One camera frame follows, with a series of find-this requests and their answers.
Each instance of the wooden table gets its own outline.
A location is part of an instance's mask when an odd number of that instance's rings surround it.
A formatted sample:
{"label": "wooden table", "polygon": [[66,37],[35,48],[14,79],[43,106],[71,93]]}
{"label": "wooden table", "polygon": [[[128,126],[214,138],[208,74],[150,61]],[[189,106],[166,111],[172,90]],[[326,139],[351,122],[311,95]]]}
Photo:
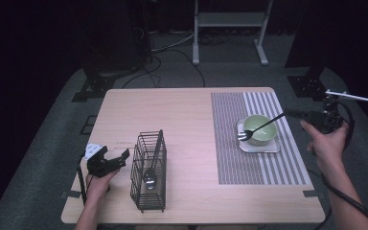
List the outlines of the wooden table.
{"label": "wooden table", "polygon": [[[309,179],[303,185],[219,184],[213,92],[274,94],[266,87],[112,89],[106,93],[89,143],[107,146],[108,158],[126,148],[131,149],[131,156],[111,181],[100,222],[253,224],[324,219],[318,197],[303,194],[313,190]],[[140,132],[159,129],[163,129],[167,149],[166,209],[142,213],[129,196],[132,149]],[[292,135],[288,138],[295,145]],[[298,151],[296,156],[301,163]],[[304,164],[302,174],[307,175]],[[81,190],[77,176],[71,190]],[[81,198],[68,197],[62,221],[77,222],[82,208]]]}

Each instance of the wrist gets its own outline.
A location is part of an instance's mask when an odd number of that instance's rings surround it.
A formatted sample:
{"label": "wrist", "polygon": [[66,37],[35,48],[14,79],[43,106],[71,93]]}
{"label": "wrist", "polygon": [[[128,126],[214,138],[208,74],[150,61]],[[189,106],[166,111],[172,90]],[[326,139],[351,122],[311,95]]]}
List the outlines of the wrist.
{"label": "wrist", "polygon": [[325,177],[330,180],[334,177],[334,175],[344,174],[345,172],[345,166],[343,165],[342,161],[331,161],[331,162],[324,162],[324,163],[318,163],[322,173],[325,175]]}
{"label": "wrist", "polygon": [[88,196],[85,202],[86,205],[100,206],[104,200],[104,195],[101,196]]}

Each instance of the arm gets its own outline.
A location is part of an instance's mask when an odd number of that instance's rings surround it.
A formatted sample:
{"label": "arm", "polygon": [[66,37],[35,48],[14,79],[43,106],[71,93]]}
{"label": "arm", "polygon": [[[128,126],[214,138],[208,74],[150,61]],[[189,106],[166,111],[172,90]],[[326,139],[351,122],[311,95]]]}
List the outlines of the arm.
{"label": "arm", "polygon": [[109,186],[109,181],[116,173],[118,173],[118,171],[111,172],[101,178],[91,174],[86,176],[86,181],[89,187],[86,193],[87,198],[85,206],[77,222],[77,230],[97,229],[98,214],[100,213],[104,203],[104,197]]}
{"label": "arm", "polygon": [[[301,121],[301,126],[312,137],[308,150],[315,150],[318,167],[327,181],[337,190],[361,203],[342,162],[348,125],[344,123],[341,128],[326,135],[305,121]],[[330,203],[338,229],[368,229],[368,218],[351,204],[334,193],[330,193]]]}

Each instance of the utensil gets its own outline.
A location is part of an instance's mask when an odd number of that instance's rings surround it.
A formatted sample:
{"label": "utensil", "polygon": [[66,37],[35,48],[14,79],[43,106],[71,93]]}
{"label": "utensil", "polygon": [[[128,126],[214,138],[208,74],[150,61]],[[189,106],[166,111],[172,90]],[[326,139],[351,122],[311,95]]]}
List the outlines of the utensil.
{"label": "utensil", "polygon": [[258,128],[254,129],[254,130],[244,130],[242,132],[239,132],[238,133],[238,140],[240,140],[240,141],[249,140],[257,130],[259,130],[262,127],[265,127],[265,126],[277,121],[278,119],[282,118],[283,116],[285,116],[285,113],[282,113],[282,114],[278,115],[277,117],[271,119],[270,121],[264,123],[263,125],[259,126]]}
{"label": "utensil", "polygon": [[164,149],[161,149],[160,147],[161,147],[161,140],[158,139],[156,146],[154,148],[154,155],[153,155],[153,159],[151,160],[151,166],[145,171],[144,181],[145,181],[146,187],[149,190],[154,189],[154,187],[157,184],[157,174],[155,171],[156,164],[157,164],[156,161],[158,160],[158,155],[159,155],[160,150],[164,150]]}

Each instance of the gray mat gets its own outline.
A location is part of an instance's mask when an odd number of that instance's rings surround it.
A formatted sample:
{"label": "gray mat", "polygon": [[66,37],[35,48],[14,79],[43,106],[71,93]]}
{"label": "gray mat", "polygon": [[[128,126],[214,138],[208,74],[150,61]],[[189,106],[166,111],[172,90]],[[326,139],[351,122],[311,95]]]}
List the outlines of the gray mat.
{"label": "gray mat", "polygon": [[275,122],[281,150],[249,153],[240,148],[236,123],[252,114],[273,118],[282,108],[273,92],[212,93],[219,184],[311,184],[283,117]]}

